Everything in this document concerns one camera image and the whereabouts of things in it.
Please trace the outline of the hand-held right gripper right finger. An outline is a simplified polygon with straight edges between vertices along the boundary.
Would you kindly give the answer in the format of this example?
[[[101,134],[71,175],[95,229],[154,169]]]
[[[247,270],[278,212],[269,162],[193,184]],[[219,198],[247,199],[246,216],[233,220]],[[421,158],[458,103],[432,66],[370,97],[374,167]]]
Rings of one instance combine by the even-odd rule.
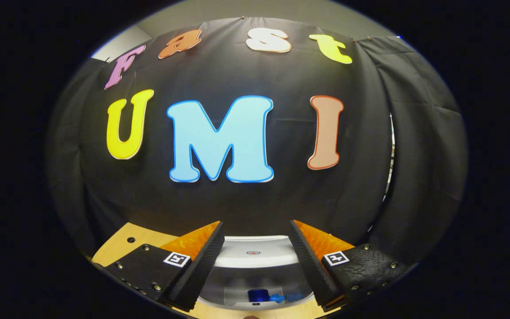
[[[364,303],[413,268],[389,256],[378,245],[355,246],[297,220],[290,222],[290,242],[324,311]]]

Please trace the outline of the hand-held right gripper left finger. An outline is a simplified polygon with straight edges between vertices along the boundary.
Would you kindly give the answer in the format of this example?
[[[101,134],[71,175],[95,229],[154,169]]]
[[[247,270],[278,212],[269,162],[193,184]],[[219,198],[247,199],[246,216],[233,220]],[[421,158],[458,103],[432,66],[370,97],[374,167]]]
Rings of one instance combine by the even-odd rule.
[[[104,272],[152,303],[193,310],[224,244],[222,226],[176,237],[127,223],[104,245]]]

